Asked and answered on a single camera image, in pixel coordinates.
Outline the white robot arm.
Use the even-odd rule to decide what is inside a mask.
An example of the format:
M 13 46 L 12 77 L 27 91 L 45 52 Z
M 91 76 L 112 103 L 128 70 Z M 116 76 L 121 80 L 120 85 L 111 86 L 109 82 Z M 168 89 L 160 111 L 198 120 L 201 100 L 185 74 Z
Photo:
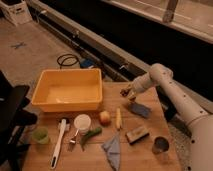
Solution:
M 189 171 L 213 171 L 213 114 L 209 114 L 173 79 L 173 72 L 162 64 L 153 64 L 146 74 L 136 77 L 122 96 L 133 101 L 138 94 L 160 86 L 191 131 Z

